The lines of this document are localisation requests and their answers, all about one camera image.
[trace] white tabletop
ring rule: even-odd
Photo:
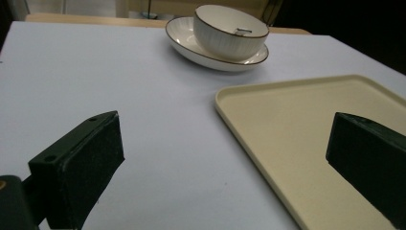
[[[406,98],[406,77],[325,35],[271,34],[258,68],[201,67],[163,29],[14,22],[0,57],[0,174],[118,110],[125,161],[83,229],[298,229],[214,109],[222,87],[347,74]],[[41,229],[48,229],[46,221]]]

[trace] tray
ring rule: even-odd
[[[335,112],[406,134],[406,101],[362,76],[234,86],[215,105],[303,229],[394,229],[326,160]]]

